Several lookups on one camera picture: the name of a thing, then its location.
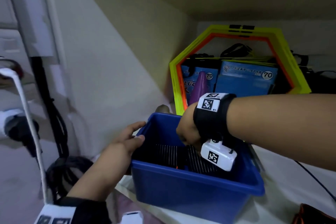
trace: white cable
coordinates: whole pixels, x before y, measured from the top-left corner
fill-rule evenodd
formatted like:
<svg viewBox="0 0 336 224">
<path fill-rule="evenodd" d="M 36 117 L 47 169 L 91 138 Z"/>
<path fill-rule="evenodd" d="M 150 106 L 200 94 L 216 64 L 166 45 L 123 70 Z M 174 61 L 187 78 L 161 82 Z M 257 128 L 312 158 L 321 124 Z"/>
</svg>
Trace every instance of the white cable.
<svg viewBox="0 0 336 224">
<path fill-rule="evenodd" d="M 26 114 L 28 126 L 30 129 L 31 135 L 33 136 L 33 140 L 34 140 L 34 144 L 36 148 L 37 162 L 40 166 L 40 173 L 41 173 L 43 201 L 44 201 L 44 204 L 46 205 L 47 204 L 47 182 L 45 178 L 45 170 L 44 170 L 42 154 L 41 154 L 41 145 L 40 145 L 39 137 L 37 135 L 37 132 L 36 132 L 36 129 L 35 129 L 35 126 L 34 126 L 30 111 L 29 111 L 28 102 L 27 102 L 25 93 L 23 91 L 21 81 L 19 79 L 18 74 L 10 68 L 0 68 L 0 74 L 6 77 L 12 78 L 17 88 L 17 91 L 19 92 L 19 96 L 20 96 L 20 99 L 23 105 L 23 110 Z"/>
</svg>

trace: blue package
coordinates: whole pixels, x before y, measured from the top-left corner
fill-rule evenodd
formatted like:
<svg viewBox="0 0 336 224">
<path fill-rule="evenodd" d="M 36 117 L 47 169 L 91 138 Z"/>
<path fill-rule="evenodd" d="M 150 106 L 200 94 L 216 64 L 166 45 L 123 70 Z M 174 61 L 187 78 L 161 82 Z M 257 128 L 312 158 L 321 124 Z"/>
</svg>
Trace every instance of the blue package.
<svg viewBox="0 0 336 224">
<path fill-rule="evenodd" d="M 274 67 L 223 61 L 215 92 L 234 93 L 238 97 L 267 95 L 277 72 Z"/>
<path fill-rule="evenodd" d="M 214 68 L 203 68 L 203 67 L 195 67 L 195 72 L 192 76 L 189 76 L 189 67 L 188 66 L 181 66 L 182 75 L 184 80 L 184 89 L 185 94 L 187 96 L 187 103 L 189 104 L 190 93 L 194 89 L 195 83 L 198 78 L 198 74 L 202 71 L 206 73 L 207 82 L 208 82 L 208 92 L 213 92 L 214 86 L 217 81 L 218 69 Z"/>
</svg>

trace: hand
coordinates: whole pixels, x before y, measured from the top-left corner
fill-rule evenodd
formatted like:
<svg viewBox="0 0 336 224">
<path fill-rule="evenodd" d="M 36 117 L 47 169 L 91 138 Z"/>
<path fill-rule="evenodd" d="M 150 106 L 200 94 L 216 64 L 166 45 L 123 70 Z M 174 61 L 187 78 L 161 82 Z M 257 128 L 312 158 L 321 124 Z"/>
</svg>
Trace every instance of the hand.
<svg viewBox="0 0 336 224">
<path fill-rule="evenodd" d="M 146 124 L 138 121 L 128 125 L 102 152 L 98 160 L 78 180 L 68 197 L 104 201 L 126 173 L 132 153 L 139 148 L 145 137 L 132 134 Z"/>
<path fill-rule="evenodd" d="M 200 134 L 194 123 L 194 110 L 198 102 L 191 104 L 183 113 L 177 126 L 176 133 L 180 136 L 184 144 L 195 146 L 197 152 L 201 152 L 202 144 Z"/>
</svg>

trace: black wristband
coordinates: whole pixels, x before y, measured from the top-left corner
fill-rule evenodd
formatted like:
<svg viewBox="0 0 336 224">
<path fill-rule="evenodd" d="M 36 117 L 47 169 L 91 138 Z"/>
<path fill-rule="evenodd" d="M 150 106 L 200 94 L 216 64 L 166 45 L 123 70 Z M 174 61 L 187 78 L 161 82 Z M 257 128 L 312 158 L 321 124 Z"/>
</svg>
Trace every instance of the black wristband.
<svg viewBox="0 0 336 224">
<path fill-rule="evenodd" d="M 236 98 L 235 94 L 226 94 L 222 99 L 218 99 L 217 93 L 205 94 L 200 98 L 198 106 L 194 110 L 194 123 L 201 136 L 201 143 L 208 139 L 222 141 L 223 138 L 231 138 L 226 124 L 226 115 L 228 113 L 231 101 Z"/>
</svg>

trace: finger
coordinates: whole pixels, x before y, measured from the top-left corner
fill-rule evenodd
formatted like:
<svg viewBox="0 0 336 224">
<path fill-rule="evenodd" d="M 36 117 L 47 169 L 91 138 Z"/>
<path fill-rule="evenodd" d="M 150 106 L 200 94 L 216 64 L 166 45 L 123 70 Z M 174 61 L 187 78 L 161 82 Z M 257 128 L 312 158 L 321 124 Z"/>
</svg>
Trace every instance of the finger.
<svg viewBox="0 0 336 224">
<path fill-rule="evenodd" d="M 137 148 L 139 148 L 145 141 L 145 136 L 140 135 L 132 139 L 124 141 L 124 145 L 129 154 L 132 154 Z"/>
<path fill-rule="evenodd" d="M 138 121 L 133 124 L 128 125 L 121 133 L 120 133 L 120 140 L 125 141 L 129 139 L 132 134 L 137 131 L 139 128 L 145 126 L 145 121 Z"/>
</svg>

